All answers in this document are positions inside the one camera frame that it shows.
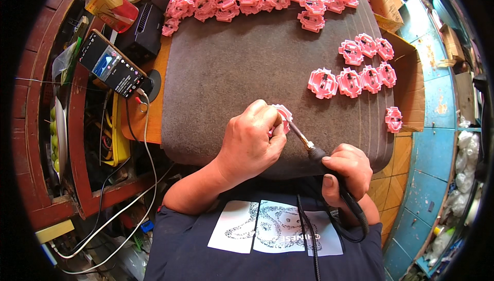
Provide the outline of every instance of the tool handle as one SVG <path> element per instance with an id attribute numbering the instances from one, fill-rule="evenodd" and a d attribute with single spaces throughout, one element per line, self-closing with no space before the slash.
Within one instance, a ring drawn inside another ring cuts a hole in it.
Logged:
<path id="1" fill-rule="evenodd" d="M 369 233 L 367 217 L 355 197 L 347 190 L 345 178 L 338 172 L 325 167 L 322 163 L 322 158 L 327 155 L 326 152 L 321 148 L 314 146 L 307 152 L 307 154 L 309 155 L 309 160 L 317 164 L 324 173 L 331 174 L 338 179 L 339 193 L 341 199 L 343 200 L 343 202 L 345 202 L 352 214 L 359 221 L 364 235 L 367 235 Z"/>

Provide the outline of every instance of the forearm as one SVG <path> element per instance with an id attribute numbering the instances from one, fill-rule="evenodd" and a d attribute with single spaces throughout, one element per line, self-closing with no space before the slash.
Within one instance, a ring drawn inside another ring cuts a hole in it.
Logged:
<path id="1" fill-rule="evenodd" d="M 377 210 L 377 207 L 375 206 L 373 200 L 369 197 L 369 195 L 365 194 L 364 197 L 359 201 L 359 205 L 364 211 L 369 225 L 374 225 L 380 222 L 379 211 Z M 355 218 L 355 216 L 346 205 L 339 209 L 339 216 L 343 224 L 351 227 L 360 226 L 359 221 Z"/>
<path id="2" fill-rule="evenodd" d="M 220 174 L 216 161 L 213 160 L 171 186 L 164 195 L 162 204 L 180 213 L 196 215 L 208 210 L 219 193 L 235 186 Z"/>

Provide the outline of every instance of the orange tile floor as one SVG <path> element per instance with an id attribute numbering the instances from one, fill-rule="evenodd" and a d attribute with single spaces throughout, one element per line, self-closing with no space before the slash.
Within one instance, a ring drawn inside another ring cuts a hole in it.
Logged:
<path id="1" fill-rule="evenodd" d="M 382 171 L 373 174 L 370 181 L 368 194 L 377 206 L 382 222 L 382 246 L 391 232 L 407 187 L 411 146 L 411 132 L 395 135 L 391 160 Z"/>

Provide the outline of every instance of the white plate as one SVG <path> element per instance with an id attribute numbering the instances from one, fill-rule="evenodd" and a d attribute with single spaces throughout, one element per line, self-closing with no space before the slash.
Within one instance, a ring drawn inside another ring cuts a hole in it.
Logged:
<path id="1" fill-rule="evenodd" d="M 67 164 L 67 120 L 65 111 L 59 99 L 55 97 L 55 121 L 57 122 L 57 137 L 58 137 L 58 167 L 59 177 L 65 173 L 65 165 Z"/>

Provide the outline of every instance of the cardboard box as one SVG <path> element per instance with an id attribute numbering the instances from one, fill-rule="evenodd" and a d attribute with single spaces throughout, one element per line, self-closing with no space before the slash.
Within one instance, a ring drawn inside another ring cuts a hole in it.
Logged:
<path id="1" fill-rule="evenodd" d="M 450 60 L 465 61 L 465 55 L 463 49 L 461 49 L 460 40 L 451 27 L 444 25 L 441 28 L 441 35 L 443 37 L 444 46 L 448 53 Z"/>
<path id="2" fill-rule="evenodd" d="M 403 19 L 398 12 L 402 6 L 401 0 L 370 0 L 370 5 L 379 27 L 396 32 L 403 26 Z"/>
<path id="3" fill-rule="evenodd" d="M 388 61 L 396 72 L 393 87 L 395 106 L 403 116 L 400 132 L 422 132 L 425 120 L 425 88 L 422 63 L 417 49 L 396 34 L 380 29 L 395 51 L 395 58 Z"/>

